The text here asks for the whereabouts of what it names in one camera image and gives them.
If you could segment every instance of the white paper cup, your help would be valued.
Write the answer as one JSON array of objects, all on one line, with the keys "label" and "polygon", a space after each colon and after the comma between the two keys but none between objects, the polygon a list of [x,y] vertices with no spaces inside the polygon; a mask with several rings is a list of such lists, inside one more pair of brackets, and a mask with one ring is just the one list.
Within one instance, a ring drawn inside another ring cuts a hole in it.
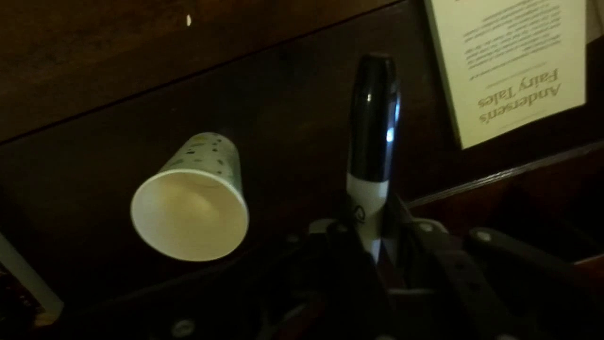
[{"label": "white paper cup", "polygon": [[235,146],[214,132],[192,136],[137,187],[129,215],[137,234],[178,261],[214,261],[246,232]]}]

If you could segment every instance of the cup rim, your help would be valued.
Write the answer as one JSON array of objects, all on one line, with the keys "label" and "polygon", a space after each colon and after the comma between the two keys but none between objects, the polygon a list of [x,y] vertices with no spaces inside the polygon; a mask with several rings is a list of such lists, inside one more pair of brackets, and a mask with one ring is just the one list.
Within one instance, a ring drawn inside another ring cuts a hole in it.
[{"label": "cup rim", "polygon": [[[228,253],[220,253],[220,255],[214,255],[214,257],[186,257],[186,255],[177,255],[177,253],[165,253],[163,249],[160,249],[160,248],[156,248],[152,242],[148,242],[146,236],[139,231],[139,227],[135,225],[135,217],[133,217],[133,215],[135,215],[135,212],[133,212],[133,210],[135,210],[135,208],[133,208],[135,204],[133,204],[133,202],[139,198],[141,191],[143,191],[146,185],[150,185],[152,181],[156,181],[156,180],[160,180],[160,178],[167,178],[167,176],[173,176],[173,174],[192,174],[192,176],[209,178],[209,180],[220,183],[224,189],[228,189],[228,191],[235,197],[235,200],[241,204],[241,219],[243,219],[241,229],[243,229],[243,232],[241,232],[241,238],[233,242],[233,248],[231,248]],[[154,251],[158,251],[158,253],[161,253],[161,255],[171,257],[171,259],[177,259],[177,261],[188,261],[188,263],[209,263],[209,261],[216,261],[216,259],[228,257],[231,251],[235,251],[235,249],[243,244],[243,240],[245,240],[245,236],[246,236],[246,232],[248,232],[248,210],[246,210],[246,204],[245,204],[243,195],[241,195],[229,181],[222,180],[220,176],[214,176],[214,174],[203,172],[203,170],[195,170],[195,168],[167,168],[167,170],[160,170],[160,172],[156,172],[154,176],[146,178],[146,180],[135,189],[135,193],[131,195],[131,200],[129,200],[129,223],[131,223],[133,231],[137,232],[137,236],[139,236],[148,248],[152,248]]]}]

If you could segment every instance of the paper cup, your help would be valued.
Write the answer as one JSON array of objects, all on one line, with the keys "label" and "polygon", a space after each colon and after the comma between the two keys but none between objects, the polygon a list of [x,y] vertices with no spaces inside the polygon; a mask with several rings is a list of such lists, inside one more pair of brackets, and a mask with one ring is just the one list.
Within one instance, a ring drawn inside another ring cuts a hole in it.
[{"label": "paper cup", "polygon": [[192,136],[137,187],[129,206],[137,234],[178,261],[214,261],[246,232],[235,146],[214,132]]}]

